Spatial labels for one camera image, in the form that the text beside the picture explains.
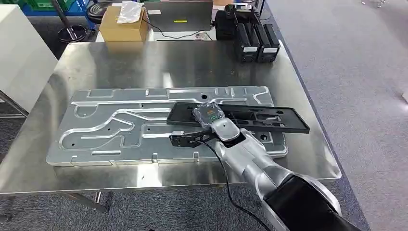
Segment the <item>plastic bag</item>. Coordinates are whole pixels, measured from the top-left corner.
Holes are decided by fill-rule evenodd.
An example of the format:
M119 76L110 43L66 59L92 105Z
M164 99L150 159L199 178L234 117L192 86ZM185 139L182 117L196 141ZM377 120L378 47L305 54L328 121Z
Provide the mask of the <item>plastic bag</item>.
M224 112L218 106L218 104L203 103L198 105L193 110L193 114L197 121L201 124L202 128L211 128L211 124L217 119L222 119L225 117Z
M141 7L143 3L138 3L135 1L124 1L122 2L122 8L120 8L120 14L117 18L117 23L134 23L140 18Z

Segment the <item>black stool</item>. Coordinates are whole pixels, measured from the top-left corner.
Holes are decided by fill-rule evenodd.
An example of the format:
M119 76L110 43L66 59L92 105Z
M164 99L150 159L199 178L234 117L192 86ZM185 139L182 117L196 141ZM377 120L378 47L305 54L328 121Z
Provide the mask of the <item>black stool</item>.
M98 2L91 5L87 9L88 19L95 24L101 24L103 15L110 5L112 5L111 2Z

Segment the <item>laptop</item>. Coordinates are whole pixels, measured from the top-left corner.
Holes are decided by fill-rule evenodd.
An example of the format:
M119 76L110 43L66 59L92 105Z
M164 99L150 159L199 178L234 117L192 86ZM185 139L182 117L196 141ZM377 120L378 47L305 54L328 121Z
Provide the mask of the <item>laptop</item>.
M212 0L145 1L144 6L149 22L162 32L211 29Z

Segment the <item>cardboard box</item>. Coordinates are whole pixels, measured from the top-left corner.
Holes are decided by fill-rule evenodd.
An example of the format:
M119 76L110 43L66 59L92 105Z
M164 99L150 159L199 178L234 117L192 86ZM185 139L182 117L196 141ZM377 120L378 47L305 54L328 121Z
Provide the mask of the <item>cardboard box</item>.
M117 18L120 13L120 6L109 6L103 15L99 31L105 42L133 42L146 41L149 32L146 9L143 7L140 13L140 19L134 23L118 24Z

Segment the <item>black plastic tray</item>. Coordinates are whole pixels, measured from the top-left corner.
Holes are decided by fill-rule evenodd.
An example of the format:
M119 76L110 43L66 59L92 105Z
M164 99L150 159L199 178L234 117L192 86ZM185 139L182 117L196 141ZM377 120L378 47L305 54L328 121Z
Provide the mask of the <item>black plastic tray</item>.
M300 115L290 107L261 107L219 105L225 116L239 128L250 131L279 131L285 133L309 133L310 128ZM167 118L167 124L200 127L192 111L196 103L175 103Z

